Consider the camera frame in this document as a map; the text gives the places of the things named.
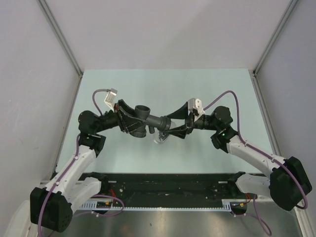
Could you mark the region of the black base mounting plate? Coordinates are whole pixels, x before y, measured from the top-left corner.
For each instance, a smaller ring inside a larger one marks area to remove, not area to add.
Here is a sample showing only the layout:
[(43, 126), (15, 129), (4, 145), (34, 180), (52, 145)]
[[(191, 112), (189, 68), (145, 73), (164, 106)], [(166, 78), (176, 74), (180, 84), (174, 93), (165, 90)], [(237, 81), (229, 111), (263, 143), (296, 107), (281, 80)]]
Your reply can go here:
[(101, 195), (117, 200), (104, 201), (97, 207), (219, 207), (228, 201), (238, 213), (247, 209), (254, 198), (242, 193), (233, 180), (237, 174), (110, 174), (84, 173), (79, 180), (93, 177), (101, 182)]

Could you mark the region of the dark grey pipe fitting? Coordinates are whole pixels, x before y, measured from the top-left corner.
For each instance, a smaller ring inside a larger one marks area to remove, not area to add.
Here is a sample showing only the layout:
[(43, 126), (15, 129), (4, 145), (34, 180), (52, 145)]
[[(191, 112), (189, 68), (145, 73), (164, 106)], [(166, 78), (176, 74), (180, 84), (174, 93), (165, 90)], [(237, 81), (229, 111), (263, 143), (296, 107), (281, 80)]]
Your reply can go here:
[(156, 131), (166, 131), (171, 128), (171, 119), (167, 116), (153, 116), (151, 109), (144, 105), (137, 105), (134, 109), (136, 117), (141, 120), (141, 125), (131, 132), (131, 135), (136, 138), (146, 137), (147, 130), (150, 134)]

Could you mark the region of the clear plastic threaded connector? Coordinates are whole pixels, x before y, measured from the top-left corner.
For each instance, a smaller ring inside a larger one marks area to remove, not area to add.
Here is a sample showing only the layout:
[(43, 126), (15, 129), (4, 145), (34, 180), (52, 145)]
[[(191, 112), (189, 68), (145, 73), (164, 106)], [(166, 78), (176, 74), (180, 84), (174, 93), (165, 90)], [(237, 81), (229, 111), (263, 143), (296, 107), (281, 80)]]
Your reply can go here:
[(154, 124), (154, 128), (157, 129), (157, 131), (154, 133), (154, 142), (156, 144), (162, 144), (164, 143), (168, 138), (169, 134), (167, 133), (168, 130), (175, 128), (176, 124), (169, 118), (162, 119), (159, 122), (156, 122)]

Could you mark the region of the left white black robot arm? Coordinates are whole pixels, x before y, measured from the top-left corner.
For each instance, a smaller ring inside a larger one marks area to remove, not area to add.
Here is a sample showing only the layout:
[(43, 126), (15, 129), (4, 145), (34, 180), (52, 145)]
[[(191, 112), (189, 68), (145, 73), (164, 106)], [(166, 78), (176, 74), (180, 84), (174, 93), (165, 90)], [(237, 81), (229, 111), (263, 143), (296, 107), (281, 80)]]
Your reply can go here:
[(97, 178), (88, 177), (76, 185), (104, 148), (106, 137), (100, 132), (118, 126), (125, 133), (145, 137), (150, 111), (142, 105), (131, 108), (119, 100), (110, 111), (100, 115), (91, 111), (80, 113), (75, 152), (43, 188), (36, 187), (30, 194), (30, 219), (37, 225), (39, 236), (43, 228), (59, 233), (65, 231), (76, 211), (91, 197), (102, 198), (108, 194), (109, 185)]

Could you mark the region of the left aluminium frame post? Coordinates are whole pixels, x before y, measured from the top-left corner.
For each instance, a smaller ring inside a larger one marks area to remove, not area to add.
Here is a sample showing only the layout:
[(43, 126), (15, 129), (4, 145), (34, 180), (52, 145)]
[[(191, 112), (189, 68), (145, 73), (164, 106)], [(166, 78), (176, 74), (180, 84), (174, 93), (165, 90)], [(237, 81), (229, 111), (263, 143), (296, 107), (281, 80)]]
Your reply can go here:
[(46, 0), (36, 0), (36, 2), (38, 3), (42, 13), (44, 14), (48, 24), (50, 25), (53, 33), (55, 34), (58, 42), (60, 43), (62, 49), (65, 52), (66, 57), (69, 59), (72, 67), (74, 68), (76, 74), (81, 78), (83, 75), (83, 71), (79, 66), (78, 61), (75, 58), (75, 55), (64, 35), (64, 33), (62, 32), (56, 17), (54, 16), (49, 4), (47, 3)]

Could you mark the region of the right aluminium frame post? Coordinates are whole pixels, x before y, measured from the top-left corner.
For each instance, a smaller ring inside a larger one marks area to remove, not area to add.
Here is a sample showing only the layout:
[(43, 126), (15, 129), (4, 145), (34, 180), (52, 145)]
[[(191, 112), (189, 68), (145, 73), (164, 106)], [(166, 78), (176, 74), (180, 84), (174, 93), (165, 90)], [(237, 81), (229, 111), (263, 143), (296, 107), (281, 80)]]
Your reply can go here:
[(276, 28), (274, 29), (268, 44), (266, 45), (264, 51), (262, 52), (258, 62), (256, 63), (254, 69), (252, 70), (254, 75), (257, 75), (263, 64), (265, 63), (268, 55), (270, 54), (271, 50), (273, 49), (274, 45), (276, 44), (277, 40), (281, 36), (281, 33), (286, 27), (286, 24), (288, 23), (289, 19), (291, 18), (292, 14), (294, 13), (297, 5), (300, 3), (300, 0), (291, 0), (286, 7), (284, 13), (282, 14)]

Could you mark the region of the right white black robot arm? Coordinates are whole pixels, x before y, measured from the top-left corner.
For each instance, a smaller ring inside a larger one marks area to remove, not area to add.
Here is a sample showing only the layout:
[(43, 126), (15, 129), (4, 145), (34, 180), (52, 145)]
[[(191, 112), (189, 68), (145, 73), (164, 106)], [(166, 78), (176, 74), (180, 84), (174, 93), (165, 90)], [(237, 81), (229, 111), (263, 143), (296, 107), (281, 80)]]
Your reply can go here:
[(262, 151), (242, 138), (240, 132), (231, 127), (233, 119), (229, 108), (218, 106), (212, 114), (206, 115), (200, 106), (189, 107), (186, 103), (175, 112), (167, 115), (169, 119), (182, 119), (180, 127), (167, 130), (167, 134), (184, 139), (194, 129), (213, 130), (210, 137), (213, 146), (228, 154), (241, 158), (257, 168), (262, 175), (239, 172), (228, 185), (228, 193), (239, 198), (251, 193), (271, 198), (280, 208), (290, 211), (308, 207), (307, 194), (312, 190), (311, 183), (302, 166), (295, 157), (283, 158)]

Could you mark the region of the aluminium frame post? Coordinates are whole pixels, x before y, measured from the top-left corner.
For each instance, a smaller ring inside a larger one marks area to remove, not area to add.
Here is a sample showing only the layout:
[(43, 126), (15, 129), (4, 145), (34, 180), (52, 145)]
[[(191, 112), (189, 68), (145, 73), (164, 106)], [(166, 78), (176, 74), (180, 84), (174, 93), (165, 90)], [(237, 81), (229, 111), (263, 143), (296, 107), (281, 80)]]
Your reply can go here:
[(268, 44), (266, 45), (264, 51), (262, 52), (258, 62), (256, 63), (254, 69), (252, 70), (254, 75), (257, 75), (263, 64), (265, 63), (268, 55), (270, 54), (271, 50), (273, 49), (274, 45), (276, 44), (277, 40), (281, 36), (281, 33), (286, 27), (286, 24), (288, 23), (289, 19), (291, 18), (292, 14), (294, 13), (297, 5), (300, 3), (300, 0), (291, 0), (286, 7), (284, 13), (282, 14), (276, 28), (274, 29)]
[(47, 3), (46, 0), (36, 0), (36, 2), (38, 3), (42, 13), (44, 14), (48, 24), (50, 25), (53, 33), (55, 34), (58, 42), (60, 43), (62, 49), (65, 52), (66, 57), (69, 59), (72, 67), (74, 68), (76, 74), (81, 78), (83, 75), (83, 71), (79, 66), (78, 61), (75, 58), (75, 55), (64, 35), (64, 33), (62, 32), (56, 17), (54, 16), (49, 4)]

